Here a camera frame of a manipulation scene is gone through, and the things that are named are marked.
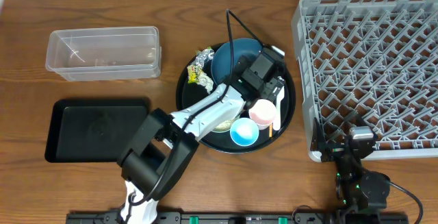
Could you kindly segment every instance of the round black tray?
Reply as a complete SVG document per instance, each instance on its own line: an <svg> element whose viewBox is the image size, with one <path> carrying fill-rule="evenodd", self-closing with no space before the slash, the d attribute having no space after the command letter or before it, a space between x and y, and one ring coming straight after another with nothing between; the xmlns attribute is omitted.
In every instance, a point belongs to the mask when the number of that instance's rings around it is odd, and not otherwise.
<svg viewBox="0 0 438 224"><path fill-rule="evenodd" d="M220 46L222 46L222 43L212 46L211 48L216 52ZM187 66L191 64L195 58L196 56L190 60ZM211 61L204 66L204 71L209 77L211 77ZM271 142L274 142L286 130L295 111L294 81L292 80L289 71L286 71L283 78L285 79L286 85L285 98L281 101L281 128L279 131L273 130L271 138L269 138L269 128L266 128L260 131L257 141L247 147L241 147L235 144L231 140L229 132L210 132L201 140L201 142L208 147L226 153L248 153L262 149L268 146ZM177 85L177 109L183 110L188 108L207 96L208 93L203 86L198 84L188 84L188 73L187 68L185 67L179 77ZM248 112L242 113L241 117L248 117Z"/></svg>

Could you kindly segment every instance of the wooden table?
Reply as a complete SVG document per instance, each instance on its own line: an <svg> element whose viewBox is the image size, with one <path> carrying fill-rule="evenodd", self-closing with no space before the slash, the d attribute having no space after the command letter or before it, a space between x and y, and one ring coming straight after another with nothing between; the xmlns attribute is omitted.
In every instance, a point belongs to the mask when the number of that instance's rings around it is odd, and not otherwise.
<svg viewBox="0 0 438 224"><path fill-rule="evenodd" d="M0 17L0 223L64 223L73 210L107 210L125 199L115 163L49 164L44 148L53 104L68 97L148 97L152 108L176 109L180 72L195 50L227 40L231 8L262 40L286 52L296 111L287 131L261 151L229 155L201 145L162 208L197 212L291 212L301 204L333 210L335 165L306 152L302 89L291 19L299 0L5 0ZM162 46L155 79L67 82L44 67L57 29L154 25ZM233 22L235 38L247 37ZM422 223L436 223L438 159L365 162L423 202ZM387 211L418 207L391 189Z"/></svg>

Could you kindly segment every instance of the wire grid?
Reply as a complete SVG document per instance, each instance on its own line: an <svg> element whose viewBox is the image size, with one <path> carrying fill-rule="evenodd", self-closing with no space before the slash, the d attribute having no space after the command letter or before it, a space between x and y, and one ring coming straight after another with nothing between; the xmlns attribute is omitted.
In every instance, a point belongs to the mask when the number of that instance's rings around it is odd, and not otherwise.
<svg viewBox="0 0 438 224"><path fill-rule="evenodd" d="M326 140L359 113L375 150L438 148L438 11L323 14L304 24Z"/></svg>

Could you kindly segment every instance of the crumpled wrapper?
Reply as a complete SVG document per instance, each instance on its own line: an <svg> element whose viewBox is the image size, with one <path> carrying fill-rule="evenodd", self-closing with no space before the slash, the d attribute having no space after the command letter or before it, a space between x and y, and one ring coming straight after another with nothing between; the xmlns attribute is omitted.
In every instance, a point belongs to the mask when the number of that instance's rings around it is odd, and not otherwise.
<svg viewBox="0 0 438 224"><path fill-rule="evenodd" d="M196 59L187 66L187 71L189 75L188 83L197 83L205 87L205 90L210 94L213 90L213 80L203 71L205 63L209 60L213 60L214 51L210 47L204 49L202 52L196 52Z"/></svg>

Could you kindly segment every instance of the black plate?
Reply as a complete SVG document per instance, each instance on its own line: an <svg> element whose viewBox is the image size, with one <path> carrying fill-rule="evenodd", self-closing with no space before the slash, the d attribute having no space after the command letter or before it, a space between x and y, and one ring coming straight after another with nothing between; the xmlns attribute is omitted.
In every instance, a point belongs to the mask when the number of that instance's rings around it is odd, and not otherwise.
<svg viewBox="0 0 438 224"><path fill-rule="evenodd" d="M70 99L55 103L48 162L115 162L148 114L143 99Z"/></svg>
<svg viewBox="0 0 438 224"><path fill-rule="evenodd" d="M216 51L222 46L222 44L212 46L211 48ZM195 60L195 57L190 60L187 66ZM205 65L204 72L211 77L210 71L211 62ZM295 87L292 77L289 71L286 71L285 76L285 98L281 101L281 128L279 131L273 131L273 135L269 138L269 128L261 130L259 138L254 144L248 147L241 147L235 144L231 140L229 132L210 132L207 134L201 142L208 147L215 150L226 153L247 153L262 149L268 146L271 142L274 142L287 128L295 111ZM207 91L203 86L198 84L188 84L187 69L184 68L182 74L179 77L177 85L177 109L183 110L190 107L196 102L204 99L208 96ZM244 112L241 117L248 117L248 112Z"/></svg>

